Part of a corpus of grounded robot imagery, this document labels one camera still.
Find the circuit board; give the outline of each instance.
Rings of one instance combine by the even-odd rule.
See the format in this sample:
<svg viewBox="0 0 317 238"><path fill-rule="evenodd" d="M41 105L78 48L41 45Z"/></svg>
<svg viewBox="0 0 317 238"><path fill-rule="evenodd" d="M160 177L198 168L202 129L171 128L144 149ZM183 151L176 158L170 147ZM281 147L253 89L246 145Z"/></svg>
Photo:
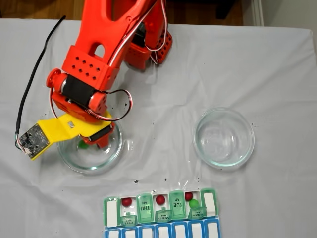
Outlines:
<svg viewBox="0 0 317 238"><path fill-rule="evenodd" d="M50 144L38 124L35 124L31 129L24 133L19 138L19 141L31 159Z"/></svg>

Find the petri dish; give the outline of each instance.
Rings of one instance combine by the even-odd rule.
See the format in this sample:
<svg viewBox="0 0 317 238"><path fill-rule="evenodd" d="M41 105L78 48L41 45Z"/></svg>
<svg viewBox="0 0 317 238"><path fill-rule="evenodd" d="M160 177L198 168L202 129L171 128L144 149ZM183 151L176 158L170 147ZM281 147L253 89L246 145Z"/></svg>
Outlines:
<svg viewBox="0 0 317 238"><path fill-rule="evenodd" d="M104 148L97 145L81 146L82 137L61 141L57 144L58 151L64 163L72 170L87 175L96 175L111 169L123 147L122 129L115 123L109 144Z"/></svg>
<svg viewBox="0 0 317 238"><path fill-rule="evenodd" d="M193 142L196 153L208 165L233 170L249 159L255 137L252 127L240 113L214 108L198 119Z"/></svg>

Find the white table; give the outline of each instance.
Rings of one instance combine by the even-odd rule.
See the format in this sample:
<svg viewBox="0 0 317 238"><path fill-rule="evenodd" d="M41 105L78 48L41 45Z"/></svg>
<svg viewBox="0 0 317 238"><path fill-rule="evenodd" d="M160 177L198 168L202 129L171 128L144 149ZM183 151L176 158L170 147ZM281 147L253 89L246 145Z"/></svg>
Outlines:
<svg viewBox="0 0 317 238"><path fill-rule="evenodd" d="M55 20L0 20L0 236L98 238L103 199L144 191L214 187L224 238L312 238L317 233L317 66L311 32L287 28L170 25L166 62L145 72L122 64L113 88L130 90L122 158L109 173L73 172L55 146L30 161L14 147L18 106ZM24 107L21 133L52 117L51 69L61 67L79 21L49 43ZM114 100L108 102L122 110ZM194 153L192 128L209 108L252 124L246 166L216 171Z"/></svg>

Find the black cable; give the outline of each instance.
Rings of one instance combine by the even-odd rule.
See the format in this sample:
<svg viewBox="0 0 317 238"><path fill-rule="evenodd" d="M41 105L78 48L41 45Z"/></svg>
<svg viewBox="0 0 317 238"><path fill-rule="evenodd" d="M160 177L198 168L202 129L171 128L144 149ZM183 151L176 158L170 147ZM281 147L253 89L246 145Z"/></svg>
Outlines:
<svg viewBox="0 0 317 238"><path fill-rule="evenodd" d="M58 23L56 23L56 25L54 26L54 28L51 30L51 32L49 33L48 37L46 38L46 41L45 41L45 44L44 44L44 48L38 58L38 60L36 61L36 64L33 68L33 71L32 71L32 74L31 74L31 77L29 79L29 82L28 82L28 85L26 86L26 89L24 91L24 94L23 94L23 97L21 99L21 103L20 103L20 108L19 108L19 113L18 113L18 118L16 120L16 126L15 126L15 134L19 134L20 132L20 126L21 126L21 117L22 117L22 111L23 111L23 107L24 107L24 103L25 103L25 99L26 99L26 96L28 95L28 92L30 90L30 87L31 87L31 84L33 82L33 79L34 79L34 75L36 73L36 70L38 69L38 66L42 60L42 57L45 53L45 50L46 50L46 47L48 45L48 42L50 40L50 37L51 35L54 33L54 31L56 30L56 28L59 26L59 24L66 18L66 16L62 16L61 19L58 21Z"/></svg>

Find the white wall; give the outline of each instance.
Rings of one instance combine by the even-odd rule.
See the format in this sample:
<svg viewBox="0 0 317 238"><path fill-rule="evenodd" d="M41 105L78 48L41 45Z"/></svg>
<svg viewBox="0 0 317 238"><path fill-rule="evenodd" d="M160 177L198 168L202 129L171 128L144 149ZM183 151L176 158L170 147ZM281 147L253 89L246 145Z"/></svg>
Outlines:
<svg viewBox="0 0 317 238"><path fill-rule="evenodd" d="M317 46L317 0L262 0L264 26L311 29Z"/></svg>

